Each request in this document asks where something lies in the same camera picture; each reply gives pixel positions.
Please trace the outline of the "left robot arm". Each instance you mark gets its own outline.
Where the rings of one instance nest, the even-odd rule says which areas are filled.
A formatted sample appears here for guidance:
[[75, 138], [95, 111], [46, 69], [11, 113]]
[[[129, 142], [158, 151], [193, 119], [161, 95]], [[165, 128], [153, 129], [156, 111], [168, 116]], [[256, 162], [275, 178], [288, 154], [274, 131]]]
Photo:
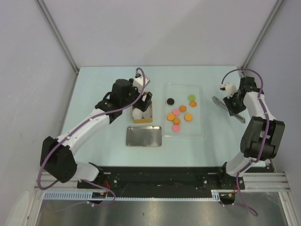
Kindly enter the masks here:
[[118, 79], [103, 99], [79, 125], [57, 138], [47, 137], [42, 144], [40, 166], [57, 182], [83, 179], [93, 188], [103, 185], [104, 177], [93, 163], [77, 162], [77, 151], [101, 128], [110, 125], [123, 110], [134, 107], [145, 112], [151, 105], [152, 93], [145, 93], [148, 77]]

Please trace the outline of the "metal tongs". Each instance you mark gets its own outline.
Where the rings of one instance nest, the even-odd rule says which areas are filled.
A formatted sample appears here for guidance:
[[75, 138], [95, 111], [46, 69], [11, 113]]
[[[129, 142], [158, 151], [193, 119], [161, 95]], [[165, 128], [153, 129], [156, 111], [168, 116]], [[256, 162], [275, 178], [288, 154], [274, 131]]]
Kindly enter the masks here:
[[[221, 108], [223, 108], [225, 111], [229, 112], [229, 109], [227, 108], [227, 106], [216, 96], [212, 96], [212, 101], [217, 105], [220, 106]], [[241, 116], [240, 114], [235, 114], [233, 115], [234, 118], [236, 118], [237, 120], [239, 120], [242, 124], [246, 123], [246, 120], [243, 116]]]

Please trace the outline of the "green sandwich cookie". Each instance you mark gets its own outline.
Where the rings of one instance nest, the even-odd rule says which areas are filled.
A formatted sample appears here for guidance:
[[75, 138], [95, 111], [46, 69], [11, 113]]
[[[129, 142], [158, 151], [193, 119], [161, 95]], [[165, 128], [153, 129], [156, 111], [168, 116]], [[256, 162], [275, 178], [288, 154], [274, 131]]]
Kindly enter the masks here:
[[189, 99], [190, 101], [195, 101], [195, 100], [196, 100], [196, 97], [195, 97], [195, 95], [190, 94], [190, 95], [188, 96], [188, 99]]

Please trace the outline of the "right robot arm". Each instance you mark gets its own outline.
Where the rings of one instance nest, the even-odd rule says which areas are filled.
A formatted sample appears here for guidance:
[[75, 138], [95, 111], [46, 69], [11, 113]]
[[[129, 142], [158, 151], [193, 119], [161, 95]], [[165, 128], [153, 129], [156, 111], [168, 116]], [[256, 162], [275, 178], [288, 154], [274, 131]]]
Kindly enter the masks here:
[[230, 116], [247, 110], [250, 121], [240, 142], [240, 152], [220, 167], [217, 184], [222, 189], [231, 189], [239, 178], [260, 161], [273, 159], [279, 149], [285, 123], [278, 121], [265, 102], [263, 87], [257, 87], [253, 77], [241, 78], [239, 87], [233, 83], [221, 83], [226, 92], [223, 99]]

